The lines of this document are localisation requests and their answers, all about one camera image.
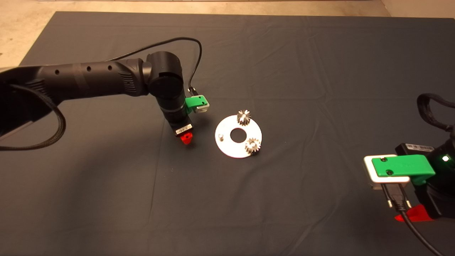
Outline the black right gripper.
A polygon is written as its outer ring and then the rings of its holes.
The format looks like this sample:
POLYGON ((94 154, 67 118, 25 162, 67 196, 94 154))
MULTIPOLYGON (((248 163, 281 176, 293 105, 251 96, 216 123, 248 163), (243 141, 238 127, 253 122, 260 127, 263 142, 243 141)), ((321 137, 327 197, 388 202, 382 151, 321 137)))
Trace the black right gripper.
POLYGON ((418 205, 405 206, 411 222, 433 222, 434 220, 453 220, 455 216, 455 170, 454 143, 443 143, 437 148, 400 144, 395 148, 397 155, 423 155, 434 170, 434 175, 412 176, 418 205))

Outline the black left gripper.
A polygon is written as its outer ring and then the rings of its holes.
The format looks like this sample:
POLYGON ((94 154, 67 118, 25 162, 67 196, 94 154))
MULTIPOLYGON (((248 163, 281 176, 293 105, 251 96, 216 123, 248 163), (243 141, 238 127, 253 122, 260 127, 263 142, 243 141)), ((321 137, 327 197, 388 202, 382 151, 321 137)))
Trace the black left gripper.
POLYGON ((174 136, 180 137, 184 145, 189 145, 191 143, 193 138, 191 131, 194 129, 194 125, 188 115, 180 118, 179 120, 168 120, 168 123, 173 131, 174 136))

